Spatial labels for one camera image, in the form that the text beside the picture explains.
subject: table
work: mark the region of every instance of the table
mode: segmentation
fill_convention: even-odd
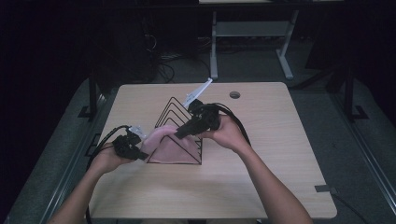
[[[150,132],[172,96],[183,102],[200,85],[120,87],[101,138],[124,124]],[[240,98],[232,99],[231,91],[238,91]],[[315,186],[326,183],[283,83],[212,83],[199,99],[231,108],[259,156],[311,217],[336,215],[330,193],[316,192]],[[92,196],[92,217],[266,218],[239,157],[210,139],[203,144],[202,165],[135,161],[104,175]]]

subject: person's right hand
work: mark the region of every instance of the person's right hand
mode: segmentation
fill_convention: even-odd
[[[246,147],[248,142],[239,130],[238,125],[227,115],[219,115],[220,126],[215,131],[206,131],[197,134],[198,137],[210,138],[222,147],[227,147],[238,153]]]

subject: person's right arm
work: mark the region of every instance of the person's right arm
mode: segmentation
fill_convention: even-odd
[[[238,154],[256,188],[268,218],[274,223],[312,223],[311,217],[291,191],[270,171],[248,144],[233,120],[220,115],[216,131],[199,134]]]

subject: black round hole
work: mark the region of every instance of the black round hole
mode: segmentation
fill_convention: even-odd
[[[238,99],[239,97],[241,97],[241,93],[239,93],[238,91],[232,91],[230,92],[230,97],[233,99]]]

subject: forearm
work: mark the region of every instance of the forearm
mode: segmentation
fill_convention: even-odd
[[[88,171],[48,223],[81,223],[100,174]]]
[[[251,147],[246,146],[238,155],[247,167],[268,217],[274,223],[312,223],[311,217],[298,199]]]

